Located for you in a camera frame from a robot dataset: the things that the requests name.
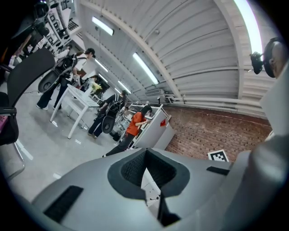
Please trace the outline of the white display shelf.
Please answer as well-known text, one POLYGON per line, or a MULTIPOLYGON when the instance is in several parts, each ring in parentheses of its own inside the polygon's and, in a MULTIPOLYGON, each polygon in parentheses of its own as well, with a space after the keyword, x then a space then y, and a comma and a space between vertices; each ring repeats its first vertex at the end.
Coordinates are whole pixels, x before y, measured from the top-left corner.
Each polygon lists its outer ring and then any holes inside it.
POLYGON ((74 0, 46 0, 49 7, 46 26, 49 34, 45 37, 47 48, 58 54, 72 41, 72 32, 79 26, 72 21, 75 11, 74 0))

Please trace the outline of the ceiling tube light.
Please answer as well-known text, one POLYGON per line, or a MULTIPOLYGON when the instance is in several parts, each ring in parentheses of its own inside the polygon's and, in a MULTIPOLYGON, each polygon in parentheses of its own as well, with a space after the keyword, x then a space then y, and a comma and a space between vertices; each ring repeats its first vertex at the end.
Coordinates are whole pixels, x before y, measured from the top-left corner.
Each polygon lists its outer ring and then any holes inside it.
POLYGON ((101 20, 99 20, 96 17, 92 17, 92 22, 98 27, 101 28, 102 30, 104 30, 106 33, 108 33, 110 36, 112 36, 114 34, 114 30, 109 27, 108 25, 106 25, 104 22, 102 22, 101 20))
POLYGON ((131 91, 121 81, 118 80, 118 83, 119 83, 120 86, 122 86, 122 88, 124 90, 126 90, 129 94, 131 94, 131 91))
POLYGON ((137 61, 140 67, 148 75, 153 84, 154 85, 159 84, 159 81, 157 80, 153 72, 150 70, 150 68, 146 65, 146 63, 140 58, 140 56, 136 52, 133 54, 133 58, 137 61))
POLYGON ((94 60, 105 72, 108 72, 108 69, 100 61, 98 61, 97 59, 94 60))

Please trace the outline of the white vase with yellow flowers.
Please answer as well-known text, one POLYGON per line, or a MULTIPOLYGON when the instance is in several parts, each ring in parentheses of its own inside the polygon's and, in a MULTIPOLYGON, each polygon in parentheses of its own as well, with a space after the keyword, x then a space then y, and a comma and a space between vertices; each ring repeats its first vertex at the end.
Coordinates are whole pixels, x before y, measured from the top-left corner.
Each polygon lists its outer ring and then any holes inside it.
POLYGON ((95 83, 95 82, 90 82, 89 87, 87 90, 83 93, 83 98, 89 98, 91 94, 94 94, 97 90, 102 90, 101 85, 95 83))

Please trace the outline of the pink booklet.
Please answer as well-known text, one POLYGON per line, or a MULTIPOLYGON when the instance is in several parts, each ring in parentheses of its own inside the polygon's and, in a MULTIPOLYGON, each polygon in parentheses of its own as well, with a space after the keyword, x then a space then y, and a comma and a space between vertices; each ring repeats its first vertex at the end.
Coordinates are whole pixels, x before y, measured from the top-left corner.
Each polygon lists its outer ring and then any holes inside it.
POLYGON ((0 134, 2 133, 7 121, 8 121, 8 116, 0 115, 0 134))

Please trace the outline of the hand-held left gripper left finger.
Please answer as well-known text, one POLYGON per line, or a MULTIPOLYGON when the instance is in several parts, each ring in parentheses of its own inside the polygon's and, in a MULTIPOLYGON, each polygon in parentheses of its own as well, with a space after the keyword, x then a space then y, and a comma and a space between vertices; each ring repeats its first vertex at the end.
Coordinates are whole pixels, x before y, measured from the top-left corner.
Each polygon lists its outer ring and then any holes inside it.
POLYGON ((161 223, 149 211, 144 200, 129 199, 113 189, 108 180, 110 166, 137 152, 129 150, 85 162, 48 185, 32 204, 45 212, 69 187, 83 189, 60 222, 73 231, 159 231, 161 223))

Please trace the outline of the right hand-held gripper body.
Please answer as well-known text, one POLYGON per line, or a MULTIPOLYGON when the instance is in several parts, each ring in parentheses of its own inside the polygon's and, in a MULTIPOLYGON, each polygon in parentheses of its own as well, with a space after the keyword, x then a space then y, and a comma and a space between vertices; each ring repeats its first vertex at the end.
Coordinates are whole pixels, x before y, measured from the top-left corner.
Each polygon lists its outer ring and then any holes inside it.
POLYGON ((228 157, 223 149, 207 153, 209 160, 229 162, 228 157))

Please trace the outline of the white side table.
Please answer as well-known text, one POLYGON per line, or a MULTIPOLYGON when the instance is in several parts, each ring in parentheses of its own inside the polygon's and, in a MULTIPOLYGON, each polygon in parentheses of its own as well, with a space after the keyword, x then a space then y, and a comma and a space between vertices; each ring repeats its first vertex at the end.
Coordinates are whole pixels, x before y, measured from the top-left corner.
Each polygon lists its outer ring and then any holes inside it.
POLYGON ((89 96, 89 93, 92 88, 89 88, 86 92, 82 92, 81 90, 73 87, 72 85, 67 85, 67 89, 64 91, 63 95, 61 96, 60 100, 58 101, 51 117, 50 122, 53 122, 56 113, 62 104, 63 100, 67 103, 70 107, 70 111, 75 111, 78 115, 76 121, 74 122, 67 138, 71 139, 73 132, 75 131, 76 127, 79 125, 82 117, 90 108, 97 108, 99 105, 89 96))

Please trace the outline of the long ceiling light strip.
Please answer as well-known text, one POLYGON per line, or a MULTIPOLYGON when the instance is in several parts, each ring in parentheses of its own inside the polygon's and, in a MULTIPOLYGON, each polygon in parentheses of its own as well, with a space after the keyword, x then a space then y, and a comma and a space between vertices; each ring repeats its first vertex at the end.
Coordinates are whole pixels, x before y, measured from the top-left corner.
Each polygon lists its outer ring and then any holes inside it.
POLYGON ((255 18, 255 15, 253 13, 253 10, 251 9, 248 1, 247 0, 234 0, 234 3, 236 4, 244 20, 247 33, 249 36, 251 51, 262 53, 263 48, 262 48, 259 27, 255 18))

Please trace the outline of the white air conditioner unit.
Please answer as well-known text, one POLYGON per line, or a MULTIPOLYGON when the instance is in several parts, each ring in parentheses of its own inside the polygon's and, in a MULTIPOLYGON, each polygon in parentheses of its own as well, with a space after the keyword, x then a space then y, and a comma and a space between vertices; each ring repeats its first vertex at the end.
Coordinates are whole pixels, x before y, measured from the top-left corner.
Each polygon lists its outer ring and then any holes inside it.
POLYGON ((155 88, 145 92, 146 96, 161 95, 161 94, 163 94, 163 90, 161 88, 155 88))

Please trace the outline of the black office chair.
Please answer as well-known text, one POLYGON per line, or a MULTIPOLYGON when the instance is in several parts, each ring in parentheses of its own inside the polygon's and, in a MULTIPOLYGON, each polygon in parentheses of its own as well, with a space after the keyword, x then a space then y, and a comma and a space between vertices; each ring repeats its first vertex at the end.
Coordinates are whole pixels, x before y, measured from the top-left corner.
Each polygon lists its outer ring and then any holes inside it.
POLYGON ((7 144, 13 145, 22 163, 22 168, 6 177, 7 180, 13 179, 25 169, 24 159, 16 144, 19 137, 19 128, 16 119, 17 109, 15 106, 25 90, 54 65, 54 56, 46 48, 36 51, 13 69, 5 64, 0 64, 1 69, 9 72, 7 92, 0 92, 0 116, 8 116, 8 121, 0 134, 0 146, 7 144))

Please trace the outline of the light grey cabinet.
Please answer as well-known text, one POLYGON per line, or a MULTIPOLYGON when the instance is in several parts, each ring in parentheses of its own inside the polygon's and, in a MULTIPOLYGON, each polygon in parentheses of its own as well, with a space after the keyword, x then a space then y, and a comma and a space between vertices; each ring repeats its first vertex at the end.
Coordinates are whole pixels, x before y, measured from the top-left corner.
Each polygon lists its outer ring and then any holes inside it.
POLYGON ((171 115, 169 115, 163 104, 152 106, 150 115, 145 118, 150 122, 142 125, 140 133, 133 140, 131 149, 135 148, 158 148, 165 150, 175 135, 175 131, 170 125, 171 115))

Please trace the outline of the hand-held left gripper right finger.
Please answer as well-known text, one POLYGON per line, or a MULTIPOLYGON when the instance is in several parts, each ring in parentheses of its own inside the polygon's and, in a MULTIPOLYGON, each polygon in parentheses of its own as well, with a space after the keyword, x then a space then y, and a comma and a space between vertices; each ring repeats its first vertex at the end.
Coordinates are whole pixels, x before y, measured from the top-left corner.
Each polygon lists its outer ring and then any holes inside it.
POLYGON ((160 189, 157 217, 147 227, 223 227, 230 164, 148 148, 146 165, 160 189))

